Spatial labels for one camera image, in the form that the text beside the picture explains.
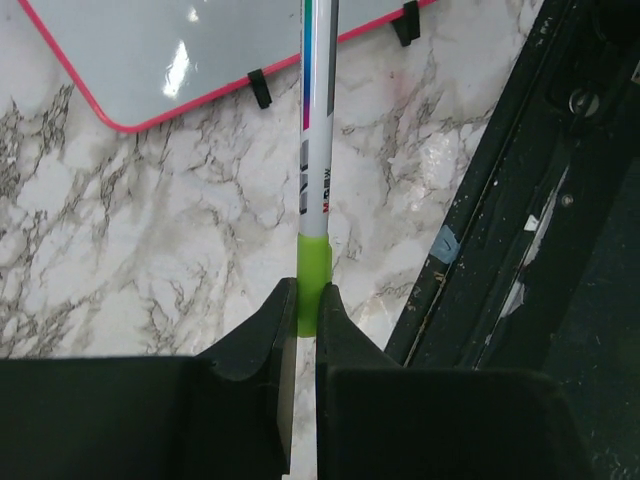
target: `pink whiteboard frame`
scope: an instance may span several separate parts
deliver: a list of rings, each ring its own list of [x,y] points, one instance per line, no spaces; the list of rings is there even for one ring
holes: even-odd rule
[[[418,0],[418,5],[420,7],[424,7],[426,5],[434,3],[435,1],[436,0]],[[36,26],[40,34],[44,37],[45,41],[47,42],[51,50],[53,50],[53,53],[57,57],[58,61],[65,68],[69,76],[72,78],[73,82],[78,87],[78,90],[80,90],[80,92],[82,93],[84,98],[87,100],[87,102],[89,103],[93,111],[96,113],[98,118],[102,120],[102,122],[104,122],[107,126],[119,132],[136,133],[136,132],[139,132],[140,130],[146,130],[148,128],[153,127],[154,125],[162,123],[177,115],[180,115],[195,107],[198,107],[203,103],[210,102],[211,100],[214,100],[218,97],[231,93],[234,90],[237,90],[239,88],[249,85],[249,78],[245,76],[243,78],[236,80],[235,82],[231,82],[223,87],[218,88],[217,90],[214,90],[210,93],[207,93],[206,95],[203,95],[194,100],[191,100],[183,105],[180,105],[179,107],[169,110],[168,112],[165,112],[162,115],[158,115],[157,117],[151,118],[138,125],[132,125],[132,126],[120,125],[119,123],[114,122],[107,115],[105,115],[104,111],[102,110],[98,102],[96,102],[95,98],[87,88],[86,84],[82,81],[82,77],[79,75],[78,71],[73,67],[73,65],[71,64],[69,59],[65,56],[60,46],[57,44],[56,40],[53,38],[53,35],[51,35],[49,30],[47,30],[47,27],[45,26],[43,21],[38,17],[35,10],[29,4],[29,0],[18,0],[18,2],[20,3],[24,11],[27,13],[31,21],[34,23],[34,25]],[[338,41],[346,42],[347,40],[357,37],[358,35],[368,32],[369,30],[373,30],[374,28],[377,28],[381,25],[385,25],[393,20],[396,20],[397,18],[400,18],[402,14],[403,14],[402,9],[397,10],[395,12],[391,12],[388,15],[385,15],[384,17],[381,17],[377,20],[369,22],[349,32],[343,33],[338,38]],[[293,65],[299,61],[300,61],[300,54],[297,53],[278,63],[265,67],[262,70],[265,75],[269,75],[271,73],[277,72],[278,70],[282,70],[283,68]]]

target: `gray marble veining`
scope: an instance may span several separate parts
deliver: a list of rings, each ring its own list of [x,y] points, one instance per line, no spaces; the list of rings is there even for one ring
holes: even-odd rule
[[[339,50],[330,235],[348,313],[384,346],[540,0],[439,0],[422,38]],[[103,126],[0,4],[0,355],[196,354],[295,274],[296,68],[138,135]],[[315,476],[300,342],[292,478]]]

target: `colorful stripe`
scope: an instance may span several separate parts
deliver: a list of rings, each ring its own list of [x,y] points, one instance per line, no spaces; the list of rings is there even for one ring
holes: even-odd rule
[[[303,81],[302,97],[302,130],[309,128],[311,117],[311,16],[313,0],[304,0],[304,52],[303,52]]]

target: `black clip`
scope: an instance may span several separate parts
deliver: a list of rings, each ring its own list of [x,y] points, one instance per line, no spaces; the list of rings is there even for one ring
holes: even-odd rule
[[[417,0],[407,2],[403,6],[404,13],[391,24],[398,35],[403,47],[411,45],[413,40],[420,38],[420,6]]]
[[[253,72],[249,72],[247,74],[249,77],[249,83],[251,84],[251,88],[253,90],[254,95],[256,96],[256,100],[258,100],[258,105],[263,110],[271,105],[271,94],[269,93],[269,87],[267,87],[267,80],[264,78],[264,73],[262,69],[254,70]]]

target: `glossy surface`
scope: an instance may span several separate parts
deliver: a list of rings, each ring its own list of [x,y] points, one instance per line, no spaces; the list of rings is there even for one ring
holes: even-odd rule
[[[58,57],[66,58],[76,83],[86,87],[83,93],[98,115],[119,130],[150,126],[214,92],[227,93],[247,73],[300,50],[300,0],[21,3],[45,37],[50,35]],[[402,4],[343,0],[339,31],[352,31]]]
[[[380,347],[540,3],[439,1],[409,48],[380,28],[338,49],[333,279]],[[120,135],[16,2],[0,45],[0,356],[197,354],[295,275],[297,68],[268,110],[245,88]],[[315,345],[298,345],[288,480],[313,480]]]

